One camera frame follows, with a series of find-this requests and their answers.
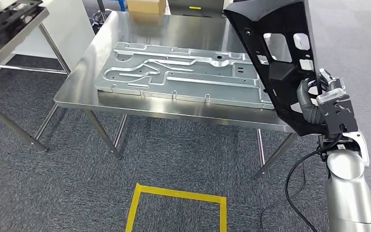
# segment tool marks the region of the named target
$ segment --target stainless steel table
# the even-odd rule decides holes
[[[9,6],[13,0],[2,0],[0,1],[0,10]],[[63,59],[62,55],[60,54],[59,50],[57,49],[56,45],[52,41],[50,35],[48,34],[46,28],[43,26],[43,20],[48,17],[49,12],[47,9],[43,9],[43,11],[38,14],[25,28],[23,28],[16,36],[14,36],[9,42],[5,44],[0,44],[0,64],[6,59],[12,51],[34,30],[36,27],[39,27],[40,31],[44,35],[45,39],[51,46],[52,50],[56,54],[56,57],[61,64],[63,71],[61,70],[51,70],[51,69],[40,69],[40,68],[33,68],[33,67],[20,67],[20,66],[10,66],[10,65],[0,65],[0,68],[7,68],[7,69],[15,69],[15,70],[26,70],[26,71],[35,71],[35,72],[47,72],[47,73],[61,73],[61,74],[70,74],[70,69],[67,66],[65,60]],[[35,136],[31,136],[25,130],[23,130],[20,126],[10,120],[7,116],[0,112],[0,120],[3,121],[6,125],[12,128],[15,132],[21,135],[25,140],[30,142],[32,145],[37,147],[39,150],[46,150],[43,144],[41,144],[38,140],[42,135],[44,129],[46,128],[49,120],[52,118],[53,114],[57,109],[57,105],[55,104],[50,111],[49,115],[46,117],[45,121],[39,128],[38,132]]]
[[[100,74],[117,42],[228,52],[245,52],[245,50],[227,19],[178,15],[156,17],[151,14],[129,15],[126,12],[112,12],[83,58],[56,94],[55,102],[60,107],[84,109],[91,123],[118,158],[121,156],[115,147],[121,136],[126,114],[257,128],[259,153],[261,163],[264,165],[257,177],[269,168],[275,158],[296,137],[294,131],[279,119],[274,110],[98,91],[94,86],[94,79]],[[92,110],[125,114],[114,142],[110,140]],[[290,132],[288,138],[266,165],[260,129]]]

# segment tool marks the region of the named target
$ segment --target rectangular cutout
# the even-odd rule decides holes
[[[294,35],[295,47],[299,50],[309,50],[311,46],[309,45],[309,38],[304,33],[296,33]]]
[[[134,83],[128,83],[127,86],[137,87],[137,88],[149,88],[148,85],[141,85],[141,84],[134,84]]]
[[[291,53],[289,52],[288,43],[283,34],[265,33],[264,40],[268,50],[274,60],[283,62],[292,62]]]
[[[266,56],[263,56],[263,55],[257,55],[258,59],[259,59],[259,62],[261,64],[265,64],[265,65],[269,65],[270,63],[268,62],[268,59]]]
[[[300,65],[303,70],[314,70],[314,62],[310,59],[300,59]]]
[[[21,4],[17,5],[16,7],[14,7],[13,10],[14,11],[19,11],[19,10],[22,10],[26,6],[27,6],[26,4],[21,3]]]

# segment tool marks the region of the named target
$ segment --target hole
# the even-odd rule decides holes
[[[291,53],[289,52],[288,44],[283,34],[265,33],[264,39],[274,60],[292,62]]]
[[[263,56],[263,55],[257,55],[258,59],[259,59],[259,62],[261,64],[265,64],[265,65],[269,65],[268,63],[268,59],[266,56]]]
[[[303,70],[314,70],[314,62],[310,59],[300,59],[300,65]]]
[[[309,38],[304,33],[296,33],[294,35],[294,43],[299,50],[309,50],[311,48],[309,46]]]
[[[32,20],[32,16],[28,15],[25,17],[25,20],[23,20],[25,23],[29,23]]]

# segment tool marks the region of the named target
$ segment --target floor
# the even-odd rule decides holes
[[[311,11],[318,62],[343,77],[371,155],[371,0],[313,0]],[[23,56],[11,64],[60,68]],[[0,109],[34,133],[64,79],[2,70]],[[114,134],[120,116],[96,114]],[[266,153],[285,136],[264,131]],[[122,231],[136,183],[226,196],[229,231],[309,231],[289,208],[283,184],[290,166],[315,149],[315,137],[297,140],[260,181],[250,128],[129,116],[118,147],[123,159],[116,161],[82,111],[60,109],[42,142],[50,147],[46,153],[0,123],[0,231]],[[366,178],[371,188],[371,167]],[[314,158],[294,173],[290,187],[318,231],[328,224],[325,179]],[[218,231],[218,214],[215,203],[142,194],[133,231]]]

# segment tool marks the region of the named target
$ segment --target yellow floor marking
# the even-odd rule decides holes
[[[155,195],[162,195],[168,197],[179,197],[191,200],[214,202],[220,204],[220,232],[227,231],[227,198],[221,196],[214,196],[209,194],[195,193],[178,191],[167,188],[157,188],[151,186],[136,184],[134,189],[133,198],[131,200],[131,206],[128,212],[126,232],[131,232],[134,223],[134,217],[136,216],[137,206],[139,204],[140,194],[142,192],[151,193]]]

